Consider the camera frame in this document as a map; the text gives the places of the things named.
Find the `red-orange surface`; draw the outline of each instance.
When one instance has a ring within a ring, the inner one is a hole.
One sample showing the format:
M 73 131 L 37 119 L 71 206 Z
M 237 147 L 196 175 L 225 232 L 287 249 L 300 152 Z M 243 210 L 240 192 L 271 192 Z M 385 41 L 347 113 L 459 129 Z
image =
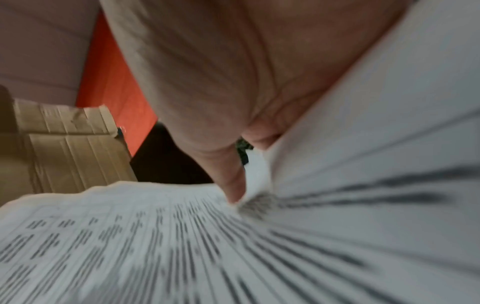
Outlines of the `red-orange surface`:
M 157 121 L 130 73 L 103 13 L 95 25 L 76 100 L 77 107 L 106 105 L 134 155 Z

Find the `wall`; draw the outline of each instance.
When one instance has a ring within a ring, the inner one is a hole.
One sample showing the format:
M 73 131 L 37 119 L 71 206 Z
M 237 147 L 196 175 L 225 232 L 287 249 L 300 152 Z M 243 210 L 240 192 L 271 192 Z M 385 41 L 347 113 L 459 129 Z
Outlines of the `wall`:
M 12 95 L 74 105 L 98 0 L 0 0 L 0 84 Z

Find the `skin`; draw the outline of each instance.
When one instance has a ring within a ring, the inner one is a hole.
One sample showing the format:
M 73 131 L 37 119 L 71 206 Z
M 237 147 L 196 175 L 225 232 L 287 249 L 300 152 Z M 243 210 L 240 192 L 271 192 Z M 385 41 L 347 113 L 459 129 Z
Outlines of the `skin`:
M 388 29 L 409 0 L 101 0 L 175 143 L 238 201 L 243 136 L 268 148 Z

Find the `cardboard box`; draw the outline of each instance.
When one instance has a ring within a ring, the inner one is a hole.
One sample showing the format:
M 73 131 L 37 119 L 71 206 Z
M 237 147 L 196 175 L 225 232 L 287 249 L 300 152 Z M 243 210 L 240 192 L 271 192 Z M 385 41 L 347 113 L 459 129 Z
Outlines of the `cardboard box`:
M 78 193 L 136 181 L 130 154 L 105 106 L 14 100 L 0 86 L 0 206 L 34 193 Z

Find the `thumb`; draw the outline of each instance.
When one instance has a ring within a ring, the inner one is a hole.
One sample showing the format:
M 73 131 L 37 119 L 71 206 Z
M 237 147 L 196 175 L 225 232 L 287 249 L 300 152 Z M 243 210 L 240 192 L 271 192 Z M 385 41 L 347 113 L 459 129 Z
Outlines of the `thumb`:
M 230 203 L 238 202 L 246 191 L 245 169 L 234 144 L 215 151 L 184 150 L 223 190 Z

